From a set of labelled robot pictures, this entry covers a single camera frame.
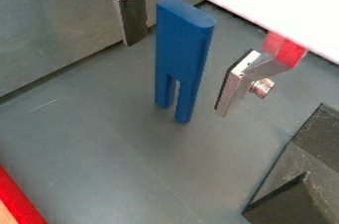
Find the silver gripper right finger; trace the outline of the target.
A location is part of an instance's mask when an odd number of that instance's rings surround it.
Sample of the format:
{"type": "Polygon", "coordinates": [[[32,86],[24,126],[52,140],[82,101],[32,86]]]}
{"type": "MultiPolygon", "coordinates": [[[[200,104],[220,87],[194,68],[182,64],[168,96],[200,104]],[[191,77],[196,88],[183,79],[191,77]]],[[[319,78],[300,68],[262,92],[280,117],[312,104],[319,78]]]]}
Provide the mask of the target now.
{"type": "Polygon", "coordinates": [[[274,88],[270,79],[295,68],[307,49],[275,32],[268,32],[262,52],[250,49],[227,70],[215,110],[226,116],[248,92],[264,98],[274,88]]]}

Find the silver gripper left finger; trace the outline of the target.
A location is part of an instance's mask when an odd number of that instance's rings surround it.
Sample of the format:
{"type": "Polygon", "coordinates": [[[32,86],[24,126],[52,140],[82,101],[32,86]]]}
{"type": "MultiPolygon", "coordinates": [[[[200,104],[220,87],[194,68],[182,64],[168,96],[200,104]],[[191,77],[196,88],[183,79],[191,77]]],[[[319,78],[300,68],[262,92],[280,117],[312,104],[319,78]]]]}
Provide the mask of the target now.
{"type": "Polygon", "coordinates": [[[146,0],[112,0],[123,42],[135,45],[147,35],[146,0]]]}

